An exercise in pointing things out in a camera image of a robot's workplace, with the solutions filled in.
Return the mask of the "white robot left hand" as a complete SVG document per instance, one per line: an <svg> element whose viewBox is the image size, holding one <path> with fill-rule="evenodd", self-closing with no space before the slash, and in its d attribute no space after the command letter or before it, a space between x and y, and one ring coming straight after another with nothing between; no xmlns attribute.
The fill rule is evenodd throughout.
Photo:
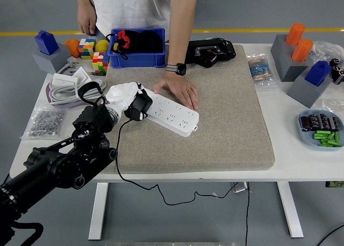
<svg viewBox="0 0 344 246"><path fill-rule="evenodd" d="M141 121L148 117L147 111L153 101L144 87L137 82L113 85L106 94L106 108L117 124L122 113L131 120Z"/></svg>

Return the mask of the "person's left hand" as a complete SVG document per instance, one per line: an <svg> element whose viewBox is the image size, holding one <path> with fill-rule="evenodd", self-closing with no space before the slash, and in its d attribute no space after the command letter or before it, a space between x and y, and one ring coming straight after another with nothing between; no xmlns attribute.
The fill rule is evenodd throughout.
<svg viewBox="0 0 344 246"><path fill-rule="evenodd" d="M159 94L161 89L168 89L184 106L193 110L198 109L197 88L186 77L166 71L154 84L155 94Z"/></svg>

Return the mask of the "person's right hand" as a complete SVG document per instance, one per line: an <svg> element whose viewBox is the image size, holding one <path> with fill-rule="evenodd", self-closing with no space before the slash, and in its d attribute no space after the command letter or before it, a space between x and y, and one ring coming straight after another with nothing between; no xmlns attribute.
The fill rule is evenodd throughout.
<svg viewBox="0 0 344 246"><path fill-rule="evenodd" d="M93 36L96 29L96 14L90 12L79 12L77 15L78 26L83 34Z"/></svg>

